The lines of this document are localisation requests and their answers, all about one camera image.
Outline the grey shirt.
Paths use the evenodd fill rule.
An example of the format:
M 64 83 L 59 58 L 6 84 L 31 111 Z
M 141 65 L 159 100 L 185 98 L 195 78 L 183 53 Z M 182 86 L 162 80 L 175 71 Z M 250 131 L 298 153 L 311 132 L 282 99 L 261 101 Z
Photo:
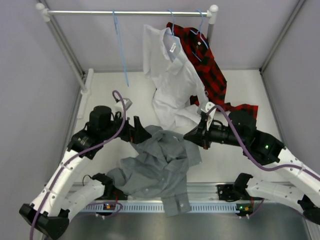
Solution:
M 132 144 L 138 155 L 120 160 L 107 176 L 126 195 L 160 198 L 167 217 L 192 210 L 187 191 L 187 172 L 202 163 L 199 147 L 182 134 L 149 125 L 151 138 Z

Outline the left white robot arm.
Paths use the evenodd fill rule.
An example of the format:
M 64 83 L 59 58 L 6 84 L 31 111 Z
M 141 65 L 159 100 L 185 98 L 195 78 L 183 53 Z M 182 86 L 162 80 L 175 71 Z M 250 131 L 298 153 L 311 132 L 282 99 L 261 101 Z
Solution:
M 134 116 L 134 125 L 121 112 L 112 113 L 108 106 L 96 106 L 89 114 L 85 127 L 75 133 L 59 167 L 41 193 L 29 204 L 24 203 L 19 214 L 31 226 L 52 240 L 59 239 L 71 220 L 96 199 L 117 196 L 113 180 L 105 173 L 97 173 L 81 189 L 68 195 L 80 173 L 107 142 L 120 138 L 124 142 L 140 144 L 151 138 Z

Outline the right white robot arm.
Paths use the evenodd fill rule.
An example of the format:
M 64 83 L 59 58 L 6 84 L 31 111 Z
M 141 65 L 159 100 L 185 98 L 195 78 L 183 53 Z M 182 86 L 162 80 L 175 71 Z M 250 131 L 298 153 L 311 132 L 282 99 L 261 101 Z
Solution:
M 260 131 L 256 119 L 243 110 L 225 115 L 228 125 L 209 120 L 202 112 L 200 123 L 184 135 L 184 139 L 203 149 L 211 143 L 242 148 L 256 167 L 275 172 L 291 185 L 262 180 L 248 173 L 240 173 L 232 186 L 239 199 L 261 198 L 288 206 L 314 224 L 320 223 L 320 176 L 310 169 L 273 135 Z

